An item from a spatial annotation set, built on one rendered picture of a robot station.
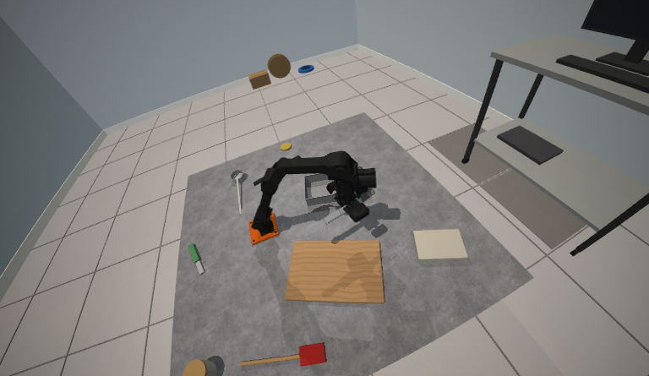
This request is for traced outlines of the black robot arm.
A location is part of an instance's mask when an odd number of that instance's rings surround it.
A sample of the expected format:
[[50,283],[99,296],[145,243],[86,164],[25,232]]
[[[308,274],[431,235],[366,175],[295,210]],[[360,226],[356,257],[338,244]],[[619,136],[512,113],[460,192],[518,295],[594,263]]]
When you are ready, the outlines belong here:
[[255,213],[252,228],[258,230],[260,236],[274,231],[270,218],[273,209],[270,208],[272,195],[286,174],[323,173],[328,180],[335,180],[337,190],[348,192],[357,188],[357,198],[366,193],[369,188],[377,188],[375,168],[358,169],[357,162],[345,151],[331,152],[322,157],[291,158],[281,157],[271,168],[268,168],[261,183],[263,192],[260,205]]

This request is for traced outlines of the grey cylindrical jar with wooden lid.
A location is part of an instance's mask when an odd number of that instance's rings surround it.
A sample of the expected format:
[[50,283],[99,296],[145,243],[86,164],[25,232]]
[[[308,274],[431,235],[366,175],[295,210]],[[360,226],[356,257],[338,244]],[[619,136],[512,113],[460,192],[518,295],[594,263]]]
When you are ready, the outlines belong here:
[[194,359],[183,371],[183,376],[217,376],[216,365],[208,360]]

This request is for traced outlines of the grey rectangular tin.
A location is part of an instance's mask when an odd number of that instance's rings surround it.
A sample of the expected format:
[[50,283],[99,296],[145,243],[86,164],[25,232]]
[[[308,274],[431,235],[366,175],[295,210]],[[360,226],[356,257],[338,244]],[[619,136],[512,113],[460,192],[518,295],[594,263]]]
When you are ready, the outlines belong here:
[[304,176],[305,180],[305,200],[307,205],[325,204],[335,202],[335,193],[330,194],[327,191],[327,185],[335,180],[328,180],[328,176],[323,173],[316,173]]

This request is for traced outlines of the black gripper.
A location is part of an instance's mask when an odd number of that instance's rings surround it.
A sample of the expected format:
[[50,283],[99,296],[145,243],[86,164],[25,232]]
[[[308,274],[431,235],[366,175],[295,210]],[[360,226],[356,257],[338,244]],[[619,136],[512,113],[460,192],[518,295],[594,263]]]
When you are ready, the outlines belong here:
[[360,204],[357,201],[357,195],[354,193],[357,188],[354,185],[353,188],[348,192],[341,192],[337,190],[335,181],[329,183],[326,188],[330,194],[333,194],[333,191],[337,192],[335,193],[334,197],[335,201],[341,207],[346,205],[343,210],[352,218],[355,223],[361,221],[370,214],[369,208],[364,203]]

